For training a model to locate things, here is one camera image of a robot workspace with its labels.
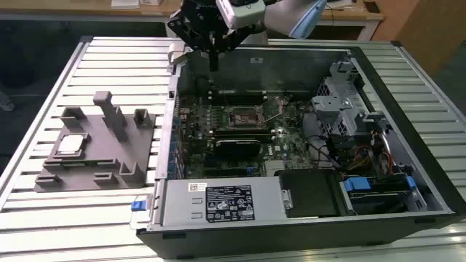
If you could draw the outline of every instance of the warning label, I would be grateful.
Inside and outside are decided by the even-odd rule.
[[[209,223],[255,220],[251,186],[205,188],[205,220]]]

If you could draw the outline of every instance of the aluminum extrusion table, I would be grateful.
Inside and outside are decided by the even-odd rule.
[[[146,212],[132,215],[129,204],[150,194],[157,164],[163,113],[171,75],[172,38],[94,37],[80,42],[0,177],[0,261],[163,261],[140,242],[134,228]],[[406,112],[460,194],[466,197],[466,118],[414,62],[390,42],[271,40],[280,45],[356,45]],[[141,189],[33,192],[61,121],[64,106],[89,114],[94,91],[109,91],[122,113],[146,108],[156,114],[146,186]],[[365,90],[369,100],[376,99]],[[255,254],[205,261],[463,261],[466,225],[422,231],[383,246]]]

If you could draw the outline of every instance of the circuit board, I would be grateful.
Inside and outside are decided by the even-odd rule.
[[[241,104],[228,94],[184,97],[185,178],[267,176],[265,163],[281,169],[316,166],[300,129],[307,102],[288,94],[252,100],[259,103]]]

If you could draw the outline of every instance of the black cable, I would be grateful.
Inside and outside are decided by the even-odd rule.
[[[333,9],[327,4],[327,7],[329,8],[329,14],[332,15],[332,26],[335,25],[335,17],[333,17]]]
[[[321,140],[327,140],[328,139],[324,135],[309,135],[309,136],[305,136],[305,140],[308,140],[309,138],[320,138]]]
[[[339,165],[339,163],[336,162],[336,160],[333,158],[331,158],[331,156],[321,151],[321,148],[317,148],[315,145],[312,145],[312,143],[308,143],[309,147],[312,147],[332,163],[335,168],[340,168],[341,166]]]

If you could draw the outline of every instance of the cable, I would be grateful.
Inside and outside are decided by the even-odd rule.
[[[325,4],[325,5],[329,8],[329,14],[332,15],[332,26],[333,26],[335,25],[333,9],[331,8],[331,6],[328,4]]]
[[[365,145],[364,145],[364,146],[357,146],[357,147],[356,147],[356,149],[355,149],[355,158],[353,158],[353,160],[356,160],[356,157],[357,157],[357,155],[359,155],[359,150],[363,149],[363,148],[369,148],[369,146],[365,146]]]
[[[324,135],[309,135],[309,136],[305,136],[305,140],[308,140],[309,138],[320,138],[321,140],[327,140],[328,139]]]
[[[341,167],[339,165],[339,163],[336,162],[336,160],[332,159],[331,156],[325,152],[321,151],[321,148],[317,148],[315,145],[312,145],[312,143],[308,143],[308,145],[319,152],[319,154],[321,154],[329,160],[329,162],[332,163],[335,168],[340,168]]]
[[[385,152],[381,152],[384,157],[387,158],[387,168],[388,168],[388,174],[392,175],[392,160],[391,160],[391,155]]]

